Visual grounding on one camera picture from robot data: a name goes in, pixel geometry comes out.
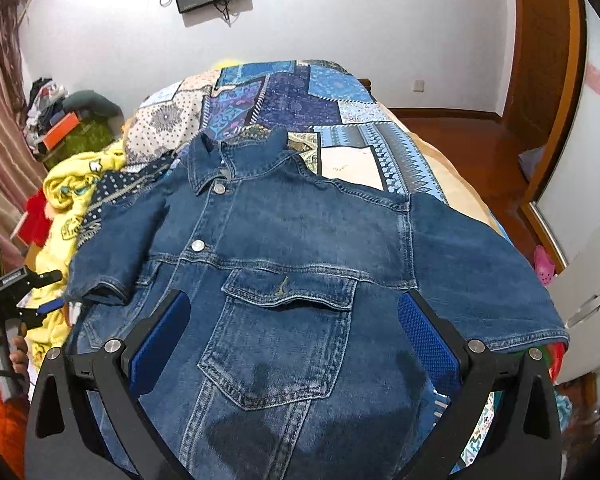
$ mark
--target chest pocket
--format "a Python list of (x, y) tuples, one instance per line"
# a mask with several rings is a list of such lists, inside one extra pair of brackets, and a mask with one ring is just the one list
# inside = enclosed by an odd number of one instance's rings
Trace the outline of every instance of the chest pocket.
[(128, 334), (144, 307), (159, 267), (157, 260), (142, 264), (131, 301), (125, 306), (97, 305), (90, 309), (84, 319), (83, 330), (92, 349), (100, 349), (112, 337), (124, 338)]
[(198, 367), (245, 410), (331, 394), (344, 357), (356, 280), (235, 269)]

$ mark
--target orange box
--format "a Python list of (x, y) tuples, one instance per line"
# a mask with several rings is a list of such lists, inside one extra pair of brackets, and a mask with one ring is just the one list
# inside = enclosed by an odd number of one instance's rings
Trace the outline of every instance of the orange box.
[(68, 113), (62, 119), (58, 121), (58, 124), (51, 128), (46, 135), (42, 138), (42, 142), (48, 150), (51, 150), (58, 142), (66, 137), (66, 135), (73, 130), (78, 124), (80, 119), (75, 112)]

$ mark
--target hand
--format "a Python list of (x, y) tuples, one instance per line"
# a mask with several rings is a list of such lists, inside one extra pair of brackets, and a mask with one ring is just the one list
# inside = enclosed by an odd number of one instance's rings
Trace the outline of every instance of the hand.
[(27, 327), (24, 324), (21, 326), (20, 331), (22, 335), (14, 337), (11, 342), (16, 346), (16, 350), (11, 352), (9, 358), (13, 363), (13, 370), (17, 374), (21, 374), (25, 379), (25, 394), (29, 391), (29, 373), (27, 367), (29, 366), (29, 358), (27, 357), (27, 342), (24, 340), (24, 336), (27, 335)]

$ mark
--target white wall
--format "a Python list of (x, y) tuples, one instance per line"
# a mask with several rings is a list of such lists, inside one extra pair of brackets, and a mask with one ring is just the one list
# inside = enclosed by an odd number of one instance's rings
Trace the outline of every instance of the white wall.
[[(334, 60), (370, 78), (390, 107), (504, 105), (515, 20), (509, 0), (237, 0), (236, 7), (248, 10), (229, 28), (213, 7), (183, 17), (175, 3), (162, 8), (158, 0), (32, 0), (21, 48), (32, 78), (94, 89), (127, 115), (146, 95), (225, 58)], [(423, 94), (411, 91), (415, 79), (424, 79)]]
[[(586, 17), (587, 62), (600, 70), (600, 18), (588, 2)], [(568, 262), (600, 223), (600, 95), (586, 84), (538, 209)]]

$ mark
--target screw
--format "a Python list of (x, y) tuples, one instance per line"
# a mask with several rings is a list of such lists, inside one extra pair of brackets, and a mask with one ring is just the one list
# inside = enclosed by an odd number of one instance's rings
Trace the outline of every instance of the screw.
[(110, 339), (109, 341), (104, 343), (104, 351), (109, 354), (113, 354), (113, 352), (117, 352), (121, 346), (122, 343), (117, 339)]
[(475, 354), (481, 354), (484, 352), (484, 343), (479, 339), (471, 339), (469, 341), (469, 350)]
[(46, 357), (48, 359), (55, 359), (60, 355), (60, 349), (57, 346), (54, 346), (49, 352), (46, 353)]
[(530, 348), (529, 355), (531, 356), (532, 359), (535, 359), (536, 361), (539, 361), (540, 359), (542, 359), (542, 352), (537, 348)]

